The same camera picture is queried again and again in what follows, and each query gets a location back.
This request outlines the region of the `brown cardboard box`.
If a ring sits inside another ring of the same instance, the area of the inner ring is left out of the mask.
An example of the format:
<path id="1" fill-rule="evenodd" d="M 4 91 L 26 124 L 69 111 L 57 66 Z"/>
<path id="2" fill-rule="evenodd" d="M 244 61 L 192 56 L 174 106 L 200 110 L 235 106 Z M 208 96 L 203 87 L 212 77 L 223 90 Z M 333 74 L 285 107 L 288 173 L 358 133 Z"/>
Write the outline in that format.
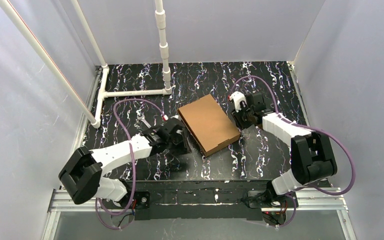
<path id="1" fill-rule="evenodd" d="M 205 157 L 240 138 L 236 125 L 210 94 L 181 106 L 177 112 Z"/>

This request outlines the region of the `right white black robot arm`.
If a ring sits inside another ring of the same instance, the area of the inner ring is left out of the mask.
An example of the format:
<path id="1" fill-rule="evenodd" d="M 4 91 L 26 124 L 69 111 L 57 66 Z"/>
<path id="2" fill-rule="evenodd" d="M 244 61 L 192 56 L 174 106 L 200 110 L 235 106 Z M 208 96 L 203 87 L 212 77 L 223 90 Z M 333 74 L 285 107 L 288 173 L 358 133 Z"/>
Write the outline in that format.
<path id="1" fill-rule="evenodd" d="M 275 200 L 337 173 L 332 145 L 326 134 L 293 125 L 280 113 L 268 109 L 260 93 L 244 95 L 235 91 L 228 99 L 234 105 L 231 115 L 240 130 L 252 125 L 261 127 L 290 148 L 291 168 L 267 183 L 262 193 L 265 200 Z"/>

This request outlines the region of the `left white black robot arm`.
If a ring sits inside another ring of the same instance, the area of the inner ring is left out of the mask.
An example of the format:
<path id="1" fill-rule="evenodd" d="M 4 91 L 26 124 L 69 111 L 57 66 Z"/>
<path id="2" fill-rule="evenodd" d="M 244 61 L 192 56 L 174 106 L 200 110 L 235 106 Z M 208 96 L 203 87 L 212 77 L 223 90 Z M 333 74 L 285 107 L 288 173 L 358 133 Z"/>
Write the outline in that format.
<path id="1" fill-rule="evenodd" d="M 58 178 L 76 205 L 92 198 L 119 202 L 128 189 L 120 180 L 106 177 L 108 172 L 163 152 L 178 156 L 190 151 L 186 126 L 181 120 L 170 118 L 121 143 L 92 150 L 85 146 L 77 148 Z"/>

